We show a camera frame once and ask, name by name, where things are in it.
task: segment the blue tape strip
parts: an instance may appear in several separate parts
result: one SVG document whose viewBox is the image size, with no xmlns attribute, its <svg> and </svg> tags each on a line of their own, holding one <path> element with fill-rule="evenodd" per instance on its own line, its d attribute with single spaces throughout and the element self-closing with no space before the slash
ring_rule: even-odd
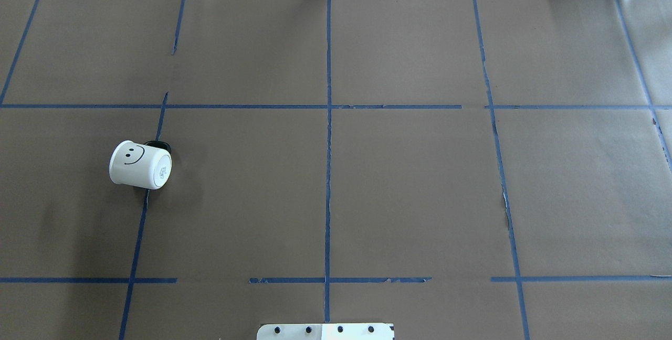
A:
<svg viewBox="0 0 672 340">
<path fill-rule="evenodd" d="M 324 224 L 324 322 L 331 320 L 331 0 L 327 0 L 327 181 Z"/>
<path fill-rule="evenodd" d="M 250 278 L 249 283 L 324 283 L 324 277 Z"/>
<path fill-rule="evenodd" d="M 461 110 L 461 105 L 334 105 L 335 110 Z"/>
<path fill-rule="evenodd" d="M 322 277 L 250 278 L 249 283 L 324 283 Z M 425 283 L 431 277 L 331 277 L 329 283 Z"/>
<path fill-rule="evenodd" d="M 16 68 L 17 62 L 19 62 L 19 56 L 21 55 L 21 49 L 24 48 L 24 42 L 26 41 L 26 36 L 28 35 L 28 30 L 30 29 L 30 25 L 33 22 L 33 17 L 35 17 L 35 13 L 38 10 L 38 4 L 40 3 L 40 0 L 35 0 L 35 3 L 33 3 L 33 8 L 30 11 L 30 15 L 28 16 L 28 21 L 26 22 L 26 27 L 24 28 L 24 34 L 21 35 L 21 40 L 19 41 L 19 46 L 16 48 L 16 53 L 14 53 L 14 60 L 12 60 L 12 65 L 9 67 L 9 72 L 7 73 L 7 79 L 5 79 L 5 85 L 2 88 L 2 93 L 0 93 L 0 104 L 5 101 L 5 95 L 7 94 L 7 89 L 9 89 L 9 82 L 12 81 L 12 75 L 14 74 L 14 69 Z"/>
<path fill-rule="evenodd" d="M 0 108 L 22 108 L 22 109 L 158 109 L 160 105 L 156 104 L 2 104 Z"/>
<path fill-rule="evenodd" d="M 642 83 L 644 89 L 644 95 L 646 97 L 646 103 L 648 104 L 653 120 L 655 121 L 655 127 L 658 132 L 658 139 L 660 140 L 660 145 L 663 147 L 663 153 L 665 154 L 665 159 L 667 160 L 667 168 L 672 172 L 672 157 L 670 157 L 670 150 L 667 147 L 667 142 L 665 142 L 665 137 L 663 136 L 663 130 L 660 128 L 660 121 L 658 120 L 658 115 L 656 114 L 655 109 L 653 108 L 653 101 L 651 100 L 651 94 L 648 91 L 648 85 L 644 79 L 644 73 L 642 72 L 642 67 L 639 63 L 639 58 L 637 58 L 637 53 L 634 51 L 634 45 L 632 44 L 631 36 L 629 35 L 628 25 L 626 24 L 625 17 L 623 16 L 623 10 L 621 8 L 621 1 L 615 0 L 616 2 L 616 12 L 618 13 L 618 18 L 621 20 L 621 26 L 623 27 L 623 32 L 626 35 L 626 40 L 628 41 L 629 50 L 632 54 L 632 60 L 634 60 L 635 67 L 637 69 L 637 75 L 639 80 Z"/>
<path fill-rule="evenodd" d="M 647 105 L 493 105 L 495 110 L 649 110 Z"/>
<path fill-rule="evenodd" d="M 0 277 L 0 283 L 128 283 L 128 278 Z M 136 278 L 135 283 L 177 283 L 177 278 Z"/>
<path fill-rule="evenodd" d="M 166 114 L 166 102 L 168 102 L 168 92 L 163 96 L 161 103 L 161 114 L 159 115 L 159 125 L 156 127 L 156 141 L 161 138 L 161 130 L 163 129 L 163 116 Z"/>
<path fill-rule="evenodd" d="M 173 42 L 173 51 L 171 53 L 171 56 L 175 55 L 175 52 L 177 51 L 177 40 L 180 38 L 180 28 L 182 27 L 182 15 L 184 13 L 184 2 L 185 0 L 182 0 L 182 2 L 180 2 L 180 14 L 177 15 L 177 26 L 175 27 L 175 42 Z"/>
<path fill-rule="evenodd" d="M 493 277 L 491 282 L 516 282 L 515 277 Z M 600 281 L 662 281 L 672 282 L 672 276 L 655 275 L 553 275 L 519 278 L 521 282 L 600 282 Z"/>
<path fill-rule="evenodd" d="M 144 203 L 142 204 L 142 214 L 140 215 L 140 225 L 138 226 L 138 237 L 135 241 L 135 252 L 133 252 L 133 263 L 130 267 L 130 278 L 128 279 L 127 299 L 124 303 L 124 313 L 122 314 L 122 325 L 119 330 L 119 340 L 125 336 L 125 326 L 128 321 L 128 312 L 130 311 L 130 300 L 133 297 L 133 285 L 135 283 L 135 273 L 138 268 L 138 259 L 140 258 L 140 246 L 142 244 L 142 233 L 144 232 L 144 221 L 147 216 L 147 206 L 149 204 L 149 189 L 144 192 Z"/>
<path fill-rule="evenodd" d="M 478 45 L 480 47 L 480 60 L 483 68 L 483 79 L 487 87 L 488 104 L 490 111 L 490 121 L 492 122 L 492 135 L 495 138 L 495 151 L 497 151 L 497 167 L 499 168 L 499 179 L 502 186 L 502 195 L 506 207 L 506 216 L 509 222 L 509 241 L 511 242 L 511 256 L 513 257 L 513 269 L 516 273 L 516 287 L 518 288 L 518 304 L 520 306 L 520 316 L 523 323 L 523 334 L 525 340 L 530 340 L 530 329 L 528 327 L 528 314 L 525 308 L 525 296 L 523 295 L 523 283 L 520 282 L 520 266 L 518 264 L 518 250 L 516 248 L 516 235 L 513 232 L 513 220 L 511 219 L 511 206 L 509 204 L 509 192 L 506 185 L 506 175 L 504 175 L 504 164 L 502 163 L 501 147 L 499 146 L 499 134 L 497 134 L 497 119 L 495 118 L 494 101 L 492 100 L 492 89 L 490 88 L 490 77 L 485 65 L 485 45 L 483 44 L 483 33 L 480 27 L 480 15 L 478 15 L 478 1 L 474 3 L 474 16 L 476 18 L 476 29 L 478 33 Z"/>
<path fill-rule="evenodd" d="M 222 110 L 326 110 L 326 105 L 268 105 L 268 104 L 168 104 L 166 108 L 191 109 L 222 109 Z"/>
</svg>

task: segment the white mug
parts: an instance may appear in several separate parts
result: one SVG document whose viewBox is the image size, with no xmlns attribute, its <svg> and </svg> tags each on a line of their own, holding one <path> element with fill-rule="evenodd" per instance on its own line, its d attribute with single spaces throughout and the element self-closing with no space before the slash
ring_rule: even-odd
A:
<svg viewBox="0 0 672 340">
<path fill-rule="evenodd" d="M 148 144 L 165 145 L 166 149 Z M 149 141 L 146 144 L 121 142 L 110 158 L 110 179 L 115 184 L 127 184 L 145 189 L 163 187 L 173 166 L 169 151 L 170 146 L 165 142 Z"/>
</svg>

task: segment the mug handle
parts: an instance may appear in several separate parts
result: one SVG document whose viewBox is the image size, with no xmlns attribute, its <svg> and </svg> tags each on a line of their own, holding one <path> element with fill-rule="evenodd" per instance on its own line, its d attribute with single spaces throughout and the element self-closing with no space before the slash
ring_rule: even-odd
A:
<svg viewBox="0 0 672 340">
<path fill-rule="evenodd" d="M 168 151 L 169 154 L 173 153 L 173 150 L 171 149 L 170 145 L 167 144 L 166 142 L 161 142 L 161 141 L 147 141 L 144 142 L 145 146 L 149 147 L 156 147 L 156 148 L 161 148 L 166 151 Z"/>
</svg>

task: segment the smiley face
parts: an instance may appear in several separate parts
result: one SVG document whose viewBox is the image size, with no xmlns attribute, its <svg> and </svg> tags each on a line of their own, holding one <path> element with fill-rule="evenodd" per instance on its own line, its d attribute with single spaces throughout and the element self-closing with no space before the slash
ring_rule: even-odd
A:
<svg viewBox="0 0 672 340">
<path fill-rule="evenodd" d="M 142 159 L 143 155 L 144 155 L 144 147 L 142 147 L 139 144 L 132 145 L 132 146 L 128 147 L 128 149 L 125 149 L 124 164 L 125 165 L 135 164 L 135 163 L 139 162 L 139 160 Z"/>
</svg>

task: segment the white bracket with holes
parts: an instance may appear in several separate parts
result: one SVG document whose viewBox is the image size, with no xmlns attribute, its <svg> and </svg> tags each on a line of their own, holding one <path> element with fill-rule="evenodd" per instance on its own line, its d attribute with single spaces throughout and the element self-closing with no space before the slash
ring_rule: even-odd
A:
<svg viewBox="0 0 672 340">
<path fill-rule="evenodd" d="M 263 325 L 257 340 L 394 340 L 394 325 L 388 323 L 327 323 Z"/>
</svg>

